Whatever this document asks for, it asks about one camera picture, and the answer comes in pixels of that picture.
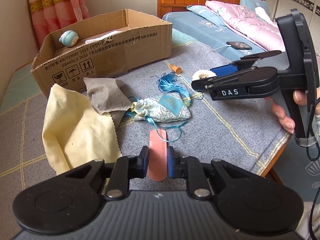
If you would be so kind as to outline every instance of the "pink quilt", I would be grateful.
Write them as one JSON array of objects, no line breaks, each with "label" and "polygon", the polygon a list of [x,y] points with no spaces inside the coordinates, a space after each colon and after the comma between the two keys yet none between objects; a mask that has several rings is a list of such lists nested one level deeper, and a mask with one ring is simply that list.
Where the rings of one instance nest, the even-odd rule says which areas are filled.
[{"label": "pink quilt", "polygon": [[218,1],[206,1],[205,5],[217,12],[232,28],[254,40],[266,50],[285,51],[279,29],[263,22],[253,11],[241,5]]}]

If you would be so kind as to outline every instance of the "white ring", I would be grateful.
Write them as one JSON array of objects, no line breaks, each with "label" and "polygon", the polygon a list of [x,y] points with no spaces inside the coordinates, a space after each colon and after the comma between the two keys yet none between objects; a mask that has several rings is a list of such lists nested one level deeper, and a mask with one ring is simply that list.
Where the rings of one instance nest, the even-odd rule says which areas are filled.
[{"label": "white ring", "polygon": [[192,76],[192,81],[193,80],[198,80],[198,79],[203,79],[203,78],[208,78],[208,77],[216,77],[217,75],[210,71],[210,70],[198,70],[196,73],[193,74]]}]

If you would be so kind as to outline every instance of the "metal screw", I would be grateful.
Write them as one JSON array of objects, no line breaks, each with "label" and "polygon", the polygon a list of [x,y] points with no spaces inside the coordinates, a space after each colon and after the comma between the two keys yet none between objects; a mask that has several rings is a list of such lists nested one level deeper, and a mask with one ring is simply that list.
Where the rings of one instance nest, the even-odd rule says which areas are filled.
[{"label": "metal screw", "polygon": [[197,197],[207,197],[210,195],[210,191],[205,188],[198,188],[194,193]]},{"label": "metal screw", "polygon": [[117,198],[122,196],[122,191],[119,189],[112,189],[107,191],[107,196],[111,198]]}]

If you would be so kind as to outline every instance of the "pink bandage strip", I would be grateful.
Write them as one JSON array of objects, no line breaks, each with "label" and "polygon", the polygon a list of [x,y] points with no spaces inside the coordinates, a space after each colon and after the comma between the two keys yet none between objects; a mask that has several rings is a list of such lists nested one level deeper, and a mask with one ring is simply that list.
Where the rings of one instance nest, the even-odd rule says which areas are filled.
[{"label": "pink bandage strip", "polygon": [[[166,140],[167,133],[158,129],[161,138]],[[167,177],[167,142],[163,141],[156,130],[150,132],[148,176],[153,181],[161,181]]]}]

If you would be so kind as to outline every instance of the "blue bed sheet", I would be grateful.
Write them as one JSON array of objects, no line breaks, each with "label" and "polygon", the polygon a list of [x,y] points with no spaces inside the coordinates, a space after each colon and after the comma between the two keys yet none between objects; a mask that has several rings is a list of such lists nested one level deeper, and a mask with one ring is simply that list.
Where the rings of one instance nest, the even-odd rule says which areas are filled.
[{"label": "blue bed sheet", "polygon": [[231,61],[239,60],[240,57],[245,55],[264,52],[263,49],[234,33],[232,30],[221,29],[193,12],[167,13],[163,16],[163,20],[171,22],[174,29],[194,37],[213,49],[227,45],[227,41],[242,41],[252,47],[251,50],[236,50],[232,47],[217,49],[220,55]]}]

